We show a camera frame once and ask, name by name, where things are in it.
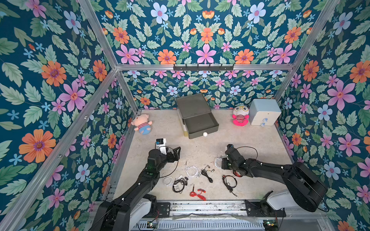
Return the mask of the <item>white earphones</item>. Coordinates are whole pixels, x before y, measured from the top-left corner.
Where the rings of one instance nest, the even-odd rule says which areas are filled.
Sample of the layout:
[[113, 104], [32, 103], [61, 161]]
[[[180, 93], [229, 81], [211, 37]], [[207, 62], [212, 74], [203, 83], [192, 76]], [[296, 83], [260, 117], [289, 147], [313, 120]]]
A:
[[222, 161], [223, 159], [221, 157], [217, 157], [214, 159], [214, 165], [218, 169], [222, 169]]
[[183, 176], [182, 175], [180, 175], [179, 177], [177, 177], [177, 178], [172, 178], [172, 177], [165, 177], [165, 178], [163, 178], [162, 179], [162, 183], [163, 183], [163, 185], [165, 185], [165, 186], [173, 186], [174, 185], [174, 183], [175, 183], [175, 181], [176, 180], [180, 180], [180, 179], [182, 179], [183, 178]]
[[198, 178], [200, 176], [200, 170], [195, 165], [187, 165], [185, 168], [185, 172], [188, 178]]

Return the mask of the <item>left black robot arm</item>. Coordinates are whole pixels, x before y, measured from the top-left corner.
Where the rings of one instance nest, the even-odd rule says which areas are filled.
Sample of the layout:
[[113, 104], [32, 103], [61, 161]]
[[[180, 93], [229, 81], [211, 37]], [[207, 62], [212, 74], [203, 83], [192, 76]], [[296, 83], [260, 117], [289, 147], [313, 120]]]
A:
[[113, 201], [104, 201], [97, 209], [90, 231], [130, 231], [146, 215], [158, 214], [157, 198], [149, 194], [156, 186], [160, 171], [167, 163], [179, 161], [181, 147], [168, 146], [152, 149], [148, 153], [147, 164], [136, 182]]

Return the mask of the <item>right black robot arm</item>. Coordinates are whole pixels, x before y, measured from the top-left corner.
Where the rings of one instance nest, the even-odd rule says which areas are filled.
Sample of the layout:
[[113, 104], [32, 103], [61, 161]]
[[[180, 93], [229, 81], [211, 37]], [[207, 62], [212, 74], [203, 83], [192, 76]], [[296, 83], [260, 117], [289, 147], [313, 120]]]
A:
[[325, 202], [327, 186], [301, 162], [278, 165], [255, 158], [245, 159], [232, 144], [226, 146], [225, 155], [221, 168], [232, 170], [236, 176], [263, 178], [286, 185], [287, 190], [267, 196], [267, 204], [275, 210], [299, 206], [308, 212], [315, 212]]

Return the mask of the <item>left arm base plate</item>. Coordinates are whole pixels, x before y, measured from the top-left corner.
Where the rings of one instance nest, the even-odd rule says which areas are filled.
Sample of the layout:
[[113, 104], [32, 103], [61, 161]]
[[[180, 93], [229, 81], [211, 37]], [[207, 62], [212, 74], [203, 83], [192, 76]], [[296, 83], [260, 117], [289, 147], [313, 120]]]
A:
[[168, 218], [170, 216], [171, 203], [155, 202], [152, 203], [150, 211], [144, 218]]

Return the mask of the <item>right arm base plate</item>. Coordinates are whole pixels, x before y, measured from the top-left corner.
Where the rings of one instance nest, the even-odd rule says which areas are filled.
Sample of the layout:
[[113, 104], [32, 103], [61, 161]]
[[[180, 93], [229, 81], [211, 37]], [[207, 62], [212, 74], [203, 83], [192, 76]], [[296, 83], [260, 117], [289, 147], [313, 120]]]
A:
[[246, 212], [249, 217], [286, 217], [286, 212], [284, 210], [278, 209], [274, 210], [266, 200], [262, 201], [249, 201], [244, 200]]

